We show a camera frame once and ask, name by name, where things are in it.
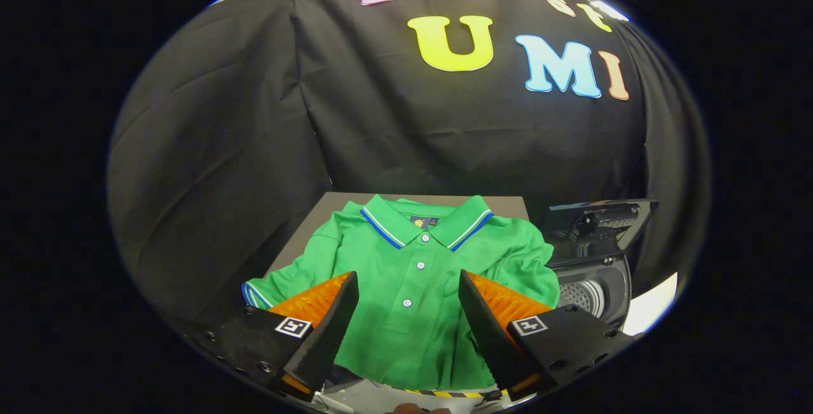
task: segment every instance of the blue striped collar trim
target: blue striped collar trim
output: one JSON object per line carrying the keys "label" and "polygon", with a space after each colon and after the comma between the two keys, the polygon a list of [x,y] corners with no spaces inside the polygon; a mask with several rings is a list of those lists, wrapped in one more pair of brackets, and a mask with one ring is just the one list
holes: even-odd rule
{"label": "blue striped collar trim", "polygon": [[257,289],[255,289],[251,284],[244,283],[241,286],[241,290],[243,292],[243,299],[246,300],[246,304],[250,304],[253,307],[258,309],[268,310],[271,309],[273,304],[270,301],[265,299],[261,293]]}
{"label": "blue striped collar trim", "polygon": [[475,222],[471,224],[471,226],[462,235],[460,235],[460,237],[458,237],[455,241],[452,241],[452,243],[447,247],[452,252],[458,250],[460,246],[462,246],[462,244],[465,243],[466,240],[471,237],[471,235],[475,234],[477,231],[479,231],[479,229],[483,228],[485,222],[488,221],[488,219],[490,219],[492,215],[494,215],[494,213],[491,212],[491,209],[486,209],[485,211],[483,211],[483,213],[480,214],[480,217],[477,220],[475,220]]}
{"label": "blue striped collar trim", "polygon": [[393,246],[395,246],[396,249],[401,249],[401,247],[406,246],[404,243],[401,242],[401,240],[392,235],[391,232],[387,231],[387,229],[385,229],[381,225],[381,223],[377,219],[375,219],[375,217],[372,216],[371,212],[369,211],[368,208],[366,208],[366,206],[362,208],[361,215],[364,216],[364,218],[369,222],[369,224],[372,225],[372,228],[374,228],[375,231],[378,232],[378,234],[380,234],[382,237],[384,237],[385,240],[387,240],[387,243],[392,244]]}

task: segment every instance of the black fabric curtain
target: black fabric curtain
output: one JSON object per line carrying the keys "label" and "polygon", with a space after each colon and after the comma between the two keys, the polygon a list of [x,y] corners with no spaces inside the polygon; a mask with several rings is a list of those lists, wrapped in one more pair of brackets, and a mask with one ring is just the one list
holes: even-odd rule
{"label": "black fabric curtain", "polygon": [[[605,17],[605,32],[546,0],[359,1],[221,1],[137,79],[111,142],[109,208],[160,312],[212,321],[241,305],[239,284],[266,272],[329,189],[520,195],[537,225],[547,206],[645,194],[661,205],[633,291],[694,257],[709,206],[699,111],[635,27]],[[456,53],[473,49],[459,18],[491,18],[492,61],[430,67],[407,26],[429,15],[449,18]],[[517,35],[560,56],[589,46],[601,98],[528,90]],[[619,58],[629,99],[607,94],[600,50]]]}

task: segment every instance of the yellow black hazard tape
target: yellow black hazard tape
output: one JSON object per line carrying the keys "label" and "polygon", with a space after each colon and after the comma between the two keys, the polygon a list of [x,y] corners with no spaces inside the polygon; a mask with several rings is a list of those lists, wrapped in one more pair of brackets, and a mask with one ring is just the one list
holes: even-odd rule
{"label": "yellow black hazard tape", "polygon": [[[422,394],[422,396],[433,396],[433,397],[486,397],[486,396],[494,396],[494,392],[473,392],[473,393],[462,393],[462,392],[445,392],[445,391],[408,391],[406,389],[398,389],[399,391],[407,392],[410,394]],[[508,391],[502,391],[503,396],[508,395]]]}

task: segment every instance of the shirt label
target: shirt label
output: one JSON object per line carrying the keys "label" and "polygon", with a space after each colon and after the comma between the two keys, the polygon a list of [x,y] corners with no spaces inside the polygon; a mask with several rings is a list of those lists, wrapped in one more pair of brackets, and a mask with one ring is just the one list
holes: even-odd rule
{"label": "shirt label", "polygon": [[428,229],[430,225],[438,224],[438,217],[420,217],[419,215],[413,215],[409,220],[415,224],[416,227],[424,230]]}

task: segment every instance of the orange letter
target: orange letter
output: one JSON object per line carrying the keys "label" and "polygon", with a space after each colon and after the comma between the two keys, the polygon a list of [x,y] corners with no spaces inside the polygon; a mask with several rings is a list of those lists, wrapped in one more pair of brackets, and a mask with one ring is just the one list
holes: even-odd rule
{"label": "orange letter", "polygon": [[570,17],[575,17],[575,12],[573,12],[570,6],[567,6],[567,3],[564,3],[564,0],[548,0],[548,3],[551,3],[551,6],[554,6],[557,11],[564,12]]}
{"label": "orange letter", "polygon": [[601,58],[604,58],[604,63],[607,64],[607,72],[610,73],[610,95],[618,100],[628,100],[629,92],[624,87],[624,76],[621,76],[621,67],[619,66],[621,61],[612,53],[603,50],[599,50],[598,54],[601,55]]}

